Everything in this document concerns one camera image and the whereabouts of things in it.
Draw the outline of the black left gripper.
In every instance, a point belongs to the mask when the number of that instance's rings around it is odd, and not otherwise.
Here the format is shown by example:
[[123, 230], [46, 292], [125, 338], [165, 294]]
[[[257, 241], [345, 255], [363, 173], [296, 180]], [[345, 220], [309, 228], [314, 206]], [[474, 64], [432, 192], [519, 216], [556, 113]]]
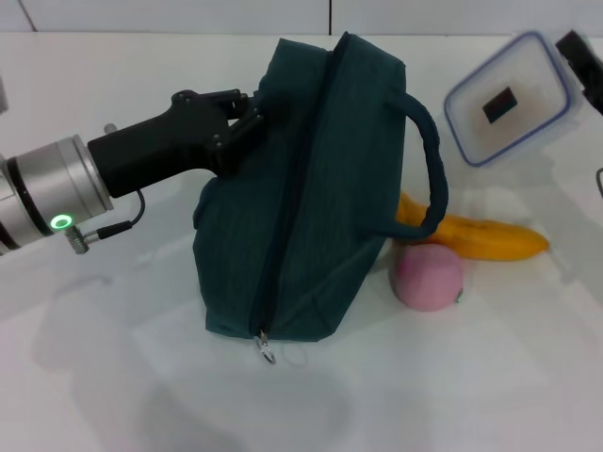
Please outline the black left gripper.
[[[251, 100], [239, 89], [183, 90], [164, 113], [91, 140], [88, 149], [108, 194], [119, 198], [188, 170], [234, 175], [264, 140], [264, 116], [244, 114]], [[226, 118], [238, 120], [223, 143]]]

